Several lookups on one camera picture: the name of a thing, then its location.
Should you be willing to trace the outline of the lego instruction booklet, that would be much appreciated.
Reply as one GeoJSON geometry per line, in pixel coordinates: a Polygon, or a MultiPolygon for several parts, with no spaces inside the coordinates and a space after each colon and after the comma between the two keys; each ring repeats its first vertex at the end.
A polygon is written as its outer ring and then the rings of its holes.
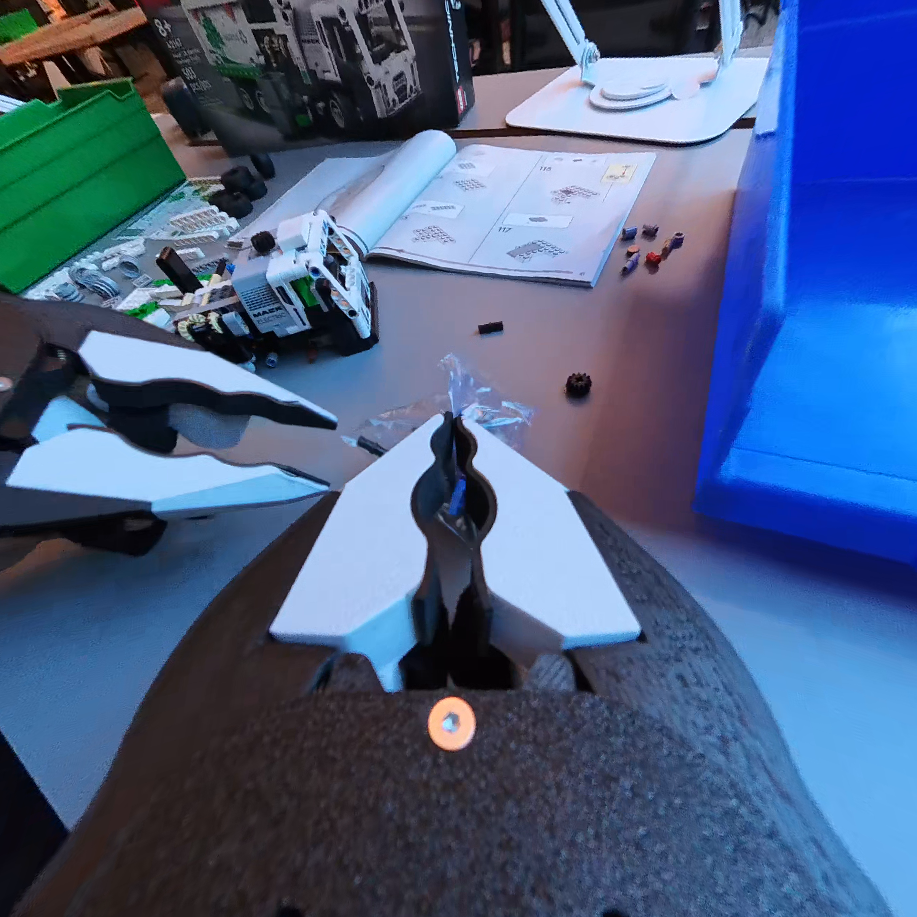
{"type": "Polygon", "coordinates": [[[321,209],[363,258],[593,288],[656,158],[458,146],[428,130],[383,155],[321,161],[232,242],[278,238],[321,209]]]}

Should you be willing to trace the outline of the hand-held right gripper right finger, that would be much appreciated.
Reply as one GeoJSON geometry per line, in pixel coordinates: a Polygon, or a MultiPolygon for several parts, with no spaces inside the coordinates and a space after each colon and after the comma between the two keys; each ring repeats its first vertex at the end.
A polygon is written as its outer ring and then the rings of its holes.
{"type": "Polygon", "coordinates": [[[462,418],[456,467],[470,557],[456,606],[458,685],[510,687],[541,656],[641,636],[568,488],[462,418]]]}

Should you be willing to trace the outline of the black lego set box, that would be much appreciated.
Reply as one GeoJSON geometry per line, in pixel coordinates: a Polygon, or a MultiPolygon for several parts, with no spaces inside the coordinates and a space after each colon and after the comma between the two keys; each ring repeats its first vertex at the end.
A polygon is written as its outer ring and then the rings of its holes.
{"type": "Polygon", "coordinates": [[[139,6],[176,72],[167,109],[231,156],[446,130],[475,103],[462,2],[139,6]]]}

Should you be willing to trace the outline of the group of small coloured pins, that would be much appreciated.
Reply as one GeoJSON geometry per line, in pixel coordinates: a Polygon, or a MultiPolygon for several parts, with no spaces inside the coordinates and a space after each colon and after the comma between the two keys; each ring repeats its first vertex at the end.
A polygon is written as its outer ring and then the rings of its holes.
{"type": "Polygon", "coordinates": [[[661,238],[660,226],[655,223],[625,225],[620,234],[620,241],[626,244],[620,276],[628,277],[641,266],[651,272],[658,270],[672,252],[683,246],[685,239],[683,231],[661,238]]]}

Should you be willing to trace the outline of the clear plastic bag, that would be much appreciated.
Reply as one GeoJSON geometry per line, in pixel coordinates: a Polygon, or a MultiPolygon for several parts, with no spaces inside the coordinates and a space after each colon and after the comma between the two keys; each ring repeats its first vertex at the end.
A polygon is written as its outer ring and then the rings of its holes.
{"type": "Polygon", "coordinates": [[[453,353],[445,355],[438,366],[442,381],[437,391],[370,417],[350,435],[341,436],[345,445],[356,448],[356,440],[362,435],[390,451],[432,415],[450,411],[453,416],[478,424],[514,450],[522,451],[535,408],[505,396],[489,377],[453,353]]]}

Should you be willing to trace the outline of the white lamp base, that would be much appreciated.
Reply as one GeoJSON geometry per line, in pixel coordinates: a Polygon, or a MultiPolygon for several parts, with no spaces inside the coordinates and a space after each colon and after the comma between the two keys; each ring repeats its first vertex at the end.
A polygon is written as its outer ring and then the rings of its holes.
{"type": "Polygon", "coordinates": [[[738,1],[718,4],[721,41],[712,57],[602,57],[570,2],[542,6],[575,64],[512,109],[511,128],[688,146],[721,136],[757,104],[768,59],[738,54],[738,1]]]}

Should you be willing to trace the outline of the partly built lego truck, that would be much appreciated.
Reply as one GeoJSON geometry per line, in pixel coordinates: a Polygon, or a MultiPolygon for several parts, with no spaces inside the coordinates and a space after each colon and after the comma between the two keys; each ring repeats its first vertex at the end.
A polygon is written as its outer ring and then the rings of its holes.
{"type": "Polygon", "coordinates": [[[348,357],[380,338],[378,296],[361,252],[326,210],[254,233],[236,258],[228,283],[222,274],[204,286],[172,247],[157,266],[189,307],[173,320],[175,332],[235,364],[252,361],[269,339],[304,338],[348,357]]]}

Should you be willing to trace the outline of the wooden shelf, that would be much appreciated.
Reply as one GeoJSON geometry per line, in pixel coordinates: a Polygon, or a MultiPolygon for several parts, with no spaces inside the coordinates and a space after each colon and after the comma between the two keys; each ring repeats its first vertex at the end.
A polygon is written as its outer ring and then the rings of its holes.
{"type": "Polygon", "coordinates": [[[1,62],[8,70],[21,70],[26,66],[38,69],[39,64],[53,63],[68,85],[130,78],[129,69],[117,56],[117,48],[150,25],[138,4],[116,9],[104,2],[90,11],[40,26],[28,35],[3,44],[1,62]],[[91,71],[81,57],[89,49],[97,49],[99,53],[108,49],[117,60],[116,66],[105,63],[107,69],[102,75],[91,71]]]}

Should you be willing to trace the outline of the blue plastic bin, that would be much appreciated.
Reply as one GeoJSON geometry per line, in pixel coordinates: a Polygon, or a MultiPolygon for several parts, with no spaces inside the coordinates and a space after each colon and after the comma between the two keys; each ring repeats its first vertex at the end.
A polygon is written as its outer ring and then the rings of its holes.
{"type": "Polygon", "coordinates": [[[783,2],[696,512],[915,566],[916,3],[783,2]]]}

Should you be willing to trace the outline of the lego sticker sheet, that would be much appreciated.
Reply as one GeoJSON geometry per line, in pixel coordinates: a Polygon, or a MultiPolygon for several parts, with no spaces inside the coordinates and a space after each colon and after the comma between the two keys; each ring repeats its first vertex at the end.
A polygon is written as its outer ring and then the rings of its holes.
{"type": "Polygon", "coordinates": [[[209,200],[224,190],[217,176],[190,178],[114,232],[117,239],[175,239],[219,232],[232,235],[237,218],[209,200]]]}

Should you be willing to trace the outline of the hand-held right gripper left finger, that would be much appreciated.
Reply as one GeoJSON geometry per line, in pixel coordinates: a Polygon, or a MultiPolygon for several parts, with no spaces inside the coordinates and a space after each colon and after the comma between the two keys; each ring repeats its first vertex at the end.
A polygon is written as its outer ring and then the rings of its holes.
{"type": "Polygon", "coordinates": [[[403,686],[401,660],[417,643],[411,604],[427,539],[411,497],[433,465],[431,441],[451,414],[435,414],[340,491],[269,626],[286,644],[369,659],[384,691],[403,686]]]}

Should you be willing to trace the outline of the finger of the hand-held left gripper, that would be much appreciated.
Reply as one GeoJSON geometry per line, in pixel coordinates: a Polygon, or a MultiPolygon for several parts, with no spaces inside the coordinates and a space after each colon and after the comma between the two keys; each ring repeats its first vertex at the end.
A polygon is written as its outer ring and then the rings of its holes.
{"type": "Polygon", "coordinates": [[[208,453],[167,457],[109,431],[67,397],[51,399],[32,432],[35,443],[6,475],[13,496],[50,498],[53,518],[92,518],[129,507],[158,518],[303,501],[328,482],[272,464],[225,462],[208,453]]]}
{"type": "Polygon", "coordinates": [[[222,416],[338,428],[338,418],[324,408],[204,350],[93,330],[77,355],[109,407],[193,405],[222,416]]]}

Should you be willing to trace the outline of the pile of white lego pieces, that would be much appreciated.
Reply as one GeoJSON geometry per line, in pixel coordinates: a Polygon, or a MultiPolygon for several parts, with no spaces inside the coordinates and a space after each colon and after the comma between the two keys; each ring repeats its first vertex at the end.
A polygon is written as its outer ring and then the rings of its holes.
{"type": "Polygon", "coordinates": [[[161,288],[171,293],[171,299],[181,299],[181,294],[175,291],[174,284],[157,263],[161,251],[165,247],[173,249],[196,277],[208,277],[223,257],[225,243],[235,233],[224,236],[209,231],[175,239],[122,240],[115,238],[114,232],[35,282],[24,293],[25,298],[93,304],[118,310],[145,304],[141,294],[161,288]]]}

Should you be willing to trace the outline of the green plastic bin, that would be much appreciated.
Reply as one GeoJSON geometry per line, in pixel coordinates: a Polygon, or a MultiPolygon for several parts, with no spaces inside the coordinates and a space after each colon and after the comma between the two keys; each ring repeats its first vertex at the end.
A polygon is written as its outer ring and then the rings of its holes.
{"type": "Polygon", "coordinates": [[[26,290],[184,180],[130,78],[4,114],[2,291],[26,290]]]}

